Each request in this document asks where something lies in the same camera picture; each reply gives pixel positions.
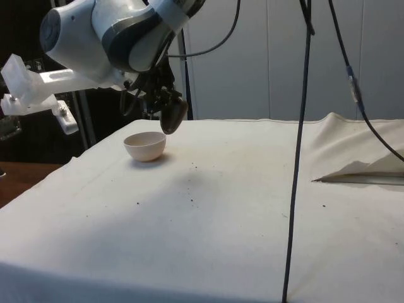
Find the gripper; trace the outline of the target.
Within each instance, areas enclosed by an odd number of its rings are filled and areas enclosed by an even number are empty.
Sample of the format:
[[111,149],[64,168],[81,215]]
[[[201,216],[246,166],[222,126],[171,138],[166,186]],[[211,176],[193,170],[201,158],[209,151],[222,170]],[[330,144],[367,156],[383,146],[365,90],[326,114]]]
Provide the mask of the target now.
[[141,73],[135,81],[136,96],[144,109],[161,109],[174,98],[182,98],[176,90],[175,77],[168,61],[161,61],[150,71]]

